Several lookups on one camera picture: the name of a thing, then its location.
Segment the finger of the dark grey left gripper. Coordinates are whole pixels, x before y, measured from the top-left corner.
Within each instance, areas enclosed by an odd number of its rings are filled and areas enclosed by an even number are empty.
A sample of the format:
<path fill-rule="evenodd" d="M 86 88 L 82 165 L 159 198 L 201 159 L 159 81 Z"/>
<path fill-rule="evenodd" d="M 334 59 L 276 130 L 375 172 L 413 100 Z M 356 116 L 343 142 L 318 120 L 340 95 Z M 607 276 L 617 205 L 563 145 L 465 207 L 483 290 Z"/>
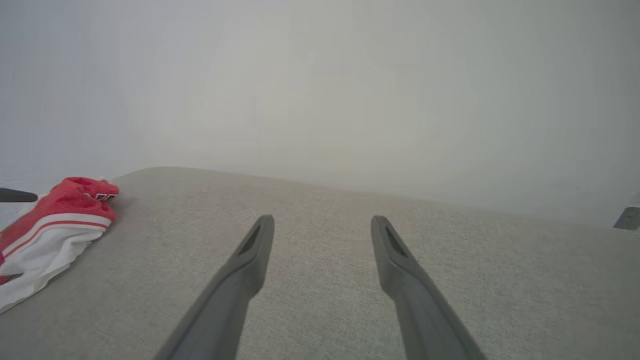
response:
<path fill-rule="evenodd" d="M 0 189 L 0 203 L 34 203 L 39 199 L 38 194 L 9 188 Z"/>

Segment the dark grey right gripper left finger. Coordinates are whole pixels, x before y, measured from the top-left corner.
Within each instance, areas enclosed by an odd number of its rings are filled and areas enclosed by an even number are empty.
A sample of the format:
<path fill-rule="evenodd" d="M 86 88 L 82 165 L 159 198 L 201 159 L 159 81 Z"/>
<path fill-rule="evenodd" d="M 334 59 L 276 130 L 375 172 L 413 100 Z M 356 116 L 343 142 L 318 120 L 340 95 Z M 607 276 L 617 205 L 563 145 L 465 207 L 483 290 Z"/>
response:
<path fill-rule="evenodd" d="M 274 232 L 274 217 L 259 216 L 154 359 L 236 358 L 249 303 L 265 284 Z"/>

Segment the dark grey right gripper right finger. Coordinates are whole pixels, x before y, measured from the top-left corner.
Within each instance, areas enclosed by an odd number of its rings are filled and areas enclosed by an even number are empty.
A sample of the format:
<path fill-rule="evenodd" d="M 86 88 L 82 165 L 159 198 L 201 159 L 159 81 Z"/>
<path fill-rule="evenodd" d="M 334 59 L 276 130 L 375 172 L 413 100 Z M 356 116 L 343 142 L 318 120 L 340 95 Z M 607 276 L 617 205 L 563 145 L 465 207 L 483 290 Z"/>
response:
<path fill-rule="evenodd" d="M 408 360 L 485 360 L 467 327 L 382 215 L 371 219 L 382 290 L 393 300 Z"/>

